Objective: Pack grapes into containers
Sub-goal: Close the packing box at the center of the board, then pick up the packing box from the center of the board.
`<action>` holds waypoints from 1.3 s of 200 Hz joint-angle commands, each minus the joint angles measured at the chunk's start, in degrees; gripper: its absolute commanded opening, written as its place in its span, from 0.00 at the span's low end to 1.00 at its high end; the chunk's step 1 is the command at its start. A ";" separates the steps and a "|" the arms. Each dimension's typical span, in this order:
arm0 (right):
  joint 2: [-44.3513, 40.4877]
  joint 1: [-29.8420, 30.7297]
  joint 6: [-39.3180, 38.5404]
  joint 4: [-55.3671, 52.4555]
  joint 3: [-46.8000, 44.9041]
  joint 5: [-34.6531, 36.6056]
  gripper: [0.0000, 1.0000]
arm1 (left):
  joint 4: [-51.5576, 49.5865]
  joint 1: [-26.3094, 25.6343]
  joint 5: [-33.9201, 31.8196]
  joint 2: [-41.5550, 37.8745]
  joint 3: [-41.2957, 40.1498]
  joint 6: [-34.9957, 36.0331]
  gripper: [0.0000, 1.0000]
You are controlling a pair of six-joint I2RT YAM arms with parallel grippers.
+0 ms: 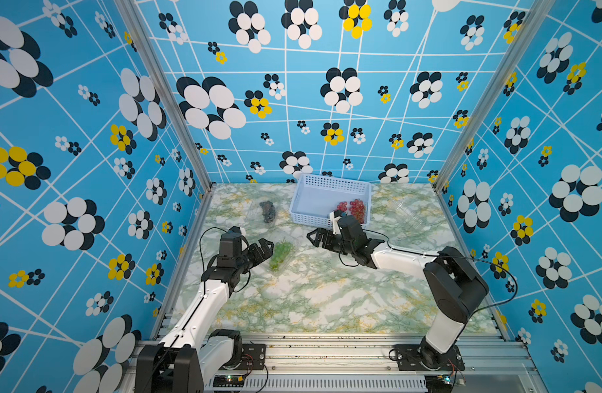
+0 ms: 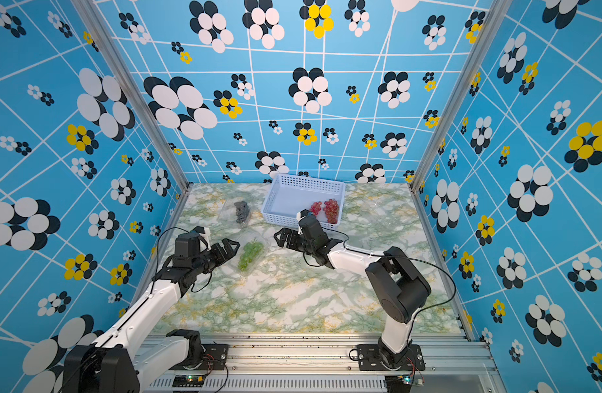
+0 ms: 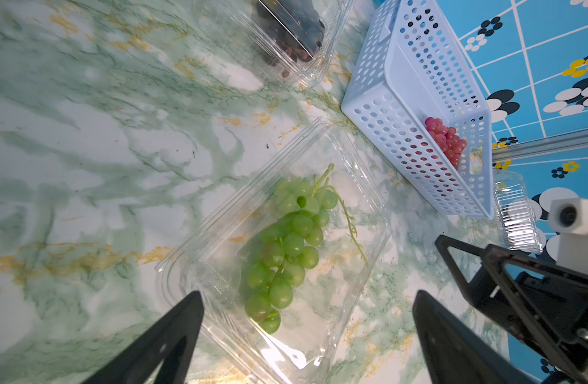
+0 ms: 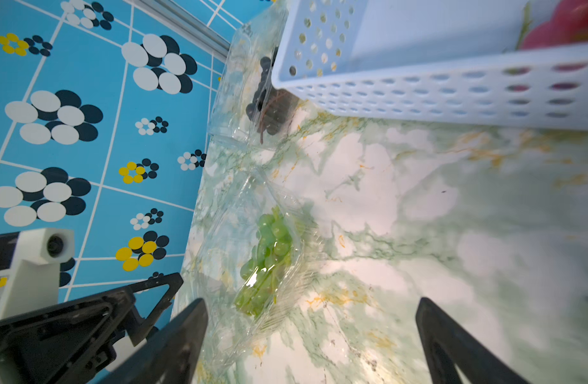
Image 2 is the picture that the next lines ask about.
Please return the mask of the green grape bunch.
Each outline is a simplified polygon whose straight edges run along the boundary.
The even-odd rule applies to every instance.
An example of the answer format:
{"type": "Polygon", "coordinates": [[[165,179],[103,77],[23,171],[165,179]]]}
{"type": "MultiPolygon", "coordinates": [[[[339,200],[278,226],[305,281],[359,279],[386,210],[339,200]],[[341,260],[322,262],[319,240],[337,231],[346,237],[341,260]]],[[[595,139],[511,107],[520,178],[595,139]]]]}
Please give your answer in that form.
{"type": "Polygon", "coordinates": [[[257,240],[248,242],[240,256],[240,262],[238,263],[239,270],[247,272],[261,258],[263,252],[264,244],[262,242],[257,240]]]}

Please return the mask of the clear plastic clamshell container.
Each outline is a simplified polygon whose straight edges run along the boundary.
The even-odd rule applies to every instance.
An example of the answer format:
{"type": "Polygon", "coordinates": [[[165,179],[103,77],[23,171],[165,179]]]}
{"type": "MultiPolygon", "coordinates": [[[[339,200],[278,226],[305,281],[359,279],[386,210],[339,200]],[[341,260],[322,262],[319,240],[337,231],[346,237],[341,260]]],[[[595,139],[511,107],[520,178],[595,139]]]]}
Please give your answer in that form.
{"type": "Polygon", "coordinates": [[[255,224],[259,211],[257,201],[248,195],[229,196],[219,212],[218,219],[223,224],[244,229],[255,224]]]}

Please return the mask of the black grape bunch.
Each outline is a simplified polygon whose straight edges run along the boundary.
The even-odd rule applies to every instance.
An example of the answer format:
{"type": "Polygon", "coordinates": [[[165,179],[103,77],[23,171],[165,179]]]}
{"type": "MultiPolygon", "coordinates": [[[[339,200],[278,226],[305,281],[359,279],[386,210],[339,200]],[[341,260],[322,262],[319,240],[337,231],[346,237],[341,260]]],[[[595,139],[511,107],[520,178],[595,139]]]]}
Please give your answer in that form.
{"type": "Polygon", "coordinates": [[[235,221],[237,224],[244,224],[248,221],[251,215],[250,207],[246,201],[237,201],[234,203],[235,221]]]}

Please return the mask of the white perforated plastic basket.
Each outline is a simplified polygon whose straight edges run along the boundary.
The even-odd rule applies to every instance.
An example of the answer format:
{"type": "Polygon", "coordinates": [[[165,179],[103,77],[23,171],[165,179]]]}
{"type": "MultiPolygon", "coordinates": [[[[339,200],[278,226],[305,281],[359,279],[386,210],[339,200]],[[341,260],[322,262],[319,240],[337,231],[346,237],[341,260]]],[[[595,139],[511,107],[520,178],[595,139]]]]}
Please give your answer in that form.
{"type": "Polygon", "coordinates": [[[317,214],[323,228],[335,230],[341,223],[345,191],[346,185],[343,182],[297,175],[277,175],[263,203],[262,214],[268,224],[296,228],[299,212],[310,210],[315,202],[335,200],[338,208],[332,223],[324,211],[317,214]]]}

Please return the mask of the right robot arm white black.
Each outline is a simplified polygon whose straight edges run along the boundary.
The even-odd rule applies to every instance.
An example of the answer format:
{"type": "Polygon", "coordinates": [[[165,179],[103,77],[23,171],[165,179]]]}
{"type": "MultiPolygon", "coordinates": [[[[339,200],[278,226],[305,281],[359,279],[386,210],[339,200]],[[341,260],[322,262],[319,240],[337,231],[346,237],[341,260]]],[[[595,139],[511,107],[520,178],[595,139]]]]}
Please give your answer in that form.
{"type": "Polygon", "coordinates": [[[279,247],[314,258],[318,267],[366,277],[387,314],[378,341],[379,358],[388,369],[404,365],[415,318],[423,310],[431,287],[400,248],[371,252],[349,248],[344,240],[328,237],[324,232],[305,234],[286,228],[276,232],[274,239],[279,247]]]}

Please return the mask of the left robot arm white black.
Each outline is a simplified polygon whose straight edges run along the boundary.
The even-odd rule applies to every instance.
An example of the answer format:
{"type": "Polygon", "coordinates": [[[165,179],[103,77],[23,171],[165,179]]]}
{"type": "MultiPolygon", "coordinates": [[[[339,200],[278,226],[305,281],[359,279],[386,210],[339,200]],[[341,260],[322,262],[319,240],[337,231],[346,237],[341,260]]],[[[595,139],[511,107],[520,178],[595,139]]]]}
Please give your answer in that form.
{"type": "Polygon", "coordinates": [[[66,356],[63,392],[142,392],[176,365],[211,368],[200,334],[175,329],[143,355],[138,351],[155,325],[195,285],[200,275],[232,260],[240,243],[210,244],[200,233],[181,234],[175,251],[153,276],[139,300],[107,332],[66,356]]]}

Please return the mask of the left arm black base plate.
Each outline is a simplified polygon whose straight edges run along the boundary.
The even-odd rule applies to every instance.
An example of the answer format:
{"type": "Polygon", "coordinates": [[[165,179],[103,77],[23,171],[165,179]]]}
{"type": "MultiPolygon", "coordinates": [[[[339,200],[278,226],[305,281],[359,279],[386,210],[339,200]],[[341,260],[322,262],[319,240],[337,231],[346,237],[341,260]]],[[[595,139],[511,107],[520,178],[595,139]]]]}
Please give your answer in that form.
{"type": "Polygon", "coordinates": [[[223,371],[227,363],[230,346],[227,344],[203,344],[201,360],[184,360],[171,367],[172,371],[223,371]]]}

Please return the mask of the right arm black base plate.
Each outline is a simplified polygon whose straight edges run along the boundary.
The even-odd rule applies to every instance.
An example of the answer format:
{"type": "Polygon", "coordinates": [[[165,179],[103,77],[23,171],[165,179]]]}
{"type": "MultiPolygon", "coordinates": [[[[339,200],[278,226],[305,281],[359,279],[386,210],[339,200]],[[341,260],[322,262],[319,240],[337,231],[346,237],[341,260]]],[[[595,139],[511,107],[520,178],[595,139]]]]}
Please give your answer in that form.
{"type": "Polygon", "coordinates": [[[410,344],[405,350],[394,354],[379,344],[360,344],[355,347],[361,371],[425,371],[426,365],[419,345],[410,344]]]}

